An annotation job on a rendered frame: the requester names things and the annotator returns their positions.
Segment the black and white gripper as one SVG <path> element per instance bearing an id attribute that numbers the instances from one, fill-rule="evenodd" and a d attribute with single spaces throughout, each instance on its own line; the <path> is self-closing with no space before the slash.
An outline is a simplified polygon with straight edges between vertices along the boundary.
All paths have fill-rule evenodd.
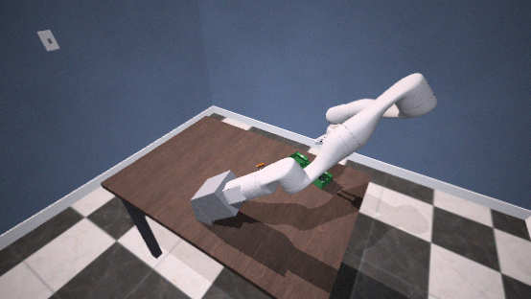
<path id="1" fill-rule="evenodd" d="M 316 144 L 316 145 L 323 145 L 325 139 L 326 139 L 326 134 L 314 139 L 313 143 Z"/>

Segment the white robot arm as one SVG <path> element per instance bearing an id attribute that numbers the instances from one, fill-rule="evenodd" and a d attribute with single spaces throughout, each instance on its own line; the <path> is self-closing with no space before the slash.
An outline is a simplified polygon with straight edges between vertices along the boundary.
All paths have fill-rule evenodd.
<path id="1" fill-rule="evenodd" d="M 428 114 L 436 105 L 437 99 L 425 77 L 419 73 L 409 75 L 376 100 L 363 99 L 330 108 L 326 113 L 331 124 L 326 139 L 316 158 L 305 169 L 295 159 L 285 158 L 260 171 L 228 181 L 222 192 L 228 204 L 272 195 L 278 184 L 288 194 L 295 195 L 365 146 L 380 118 L 417 118 Z"/>

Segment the green open-top bin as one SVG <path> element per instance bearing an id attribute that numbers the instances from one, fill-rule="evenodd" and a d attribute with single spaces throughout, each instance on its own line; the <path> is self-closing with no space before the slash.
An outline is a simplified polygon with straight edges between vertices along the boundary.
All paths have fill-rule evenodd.
<path id="1" fill-rule="evenodd" d="M 309 161 L 309 158 L 306 157 L 305 155 L 303 155 L 302 153 L 300 153 L 299 151 L 297 151 L 296 153 L 290 155 L 289 157 L 293 158 L 296 160 L 296 162 L 303 168 L 305 169 L 307 166 L 309 166 L 309 164 L 311 163 Z M 323 183 L 316 179 L 313 181 L 313 184 L 316 185 L 318 188 L 320 189 L 323 189 L 325 186 L 327 186 L 329 183 L 332 182 L 332 179 L 333 179 L 333 175 L 330 174 L 329 172 L 324 172 L 322 175 L 322 177 L 324 177 L 325 179 L 327 179 L 326 181 L 323 181 L 322 179 L 320 179 L 318 177 L 318 179 L 320 179 L 321 181 L 323 181 Z"/>

